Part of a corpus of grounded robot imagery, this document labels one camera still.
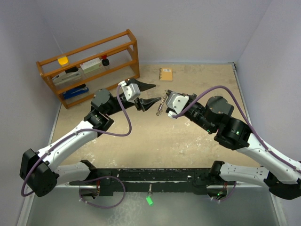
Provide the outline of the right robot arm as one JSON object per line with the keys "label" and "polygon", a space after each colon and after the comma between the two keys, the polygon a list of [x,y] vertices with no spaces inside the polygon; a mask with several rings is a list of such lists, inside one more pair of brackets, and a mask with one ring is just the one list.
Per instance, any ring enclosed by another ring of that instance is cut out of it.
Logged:
{"label": "right robot arm", "polygon": [[232,117],[234,106],[221,96],[209,98],[203,106],[195,95],[179,94],[171,103],[177,116],[184,115],[209,134],[221,146],[242,153],[259,167],[237,166],[215,161],[209,172],[214,184],[222,181],[246,182],[262,187],[275,196],[292,200],[301,195],[301,163],[266,144],[250,123]]}

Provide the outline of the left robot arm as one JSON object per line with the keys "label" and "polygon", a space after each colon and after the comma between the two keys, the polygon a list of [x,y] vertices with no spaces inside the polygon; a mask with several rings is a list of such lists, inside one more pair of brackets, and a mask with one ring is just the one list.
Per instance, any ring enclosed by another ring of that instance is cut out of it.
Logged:
{"label": "left robot arm", "polygon": [[[132,106],[143,112],[150,109],[161,99],[159,97],[143,99],[139,96],[154,87],[154,84],[128,79],[118,84],[117,91],[122,93],[117,93],[116,96],[107,89],[96,91],[89,113],[73,130],[38,151],[28,149],[23,153],[20,167],[20,177],[24,181],[21,196],[36,194],[42,197],[52,191],[56,185],[66,182],[82,180],[87,185],[93,184],[97,173],[87,164],[79,162],[67,173],[59,170],[60,164],[80,147],[103,134],[116,137],[128,136],[132,131],[132,124],[126,109]],[[123,112],[126,117],[127,133],[117,134],[108,131],[114,123],[110,115],[118,112]]]}

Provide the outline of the bunch of metal keys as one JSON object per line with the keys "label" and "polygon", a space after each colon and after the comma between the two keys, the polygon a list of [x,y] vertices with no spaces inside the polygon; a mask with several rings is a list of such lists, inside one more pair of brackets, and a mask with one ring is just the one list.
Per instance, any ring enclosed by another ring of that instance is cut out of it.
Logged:
{"label": "bunch of metal keys", "polygon": [[160,116],[162,114],[162,112],[163,112],[162,108],[163,108],[164,102],[165,102],[165,100],[162,99],[158,106],[157,112],[156,112],[157,116]]}

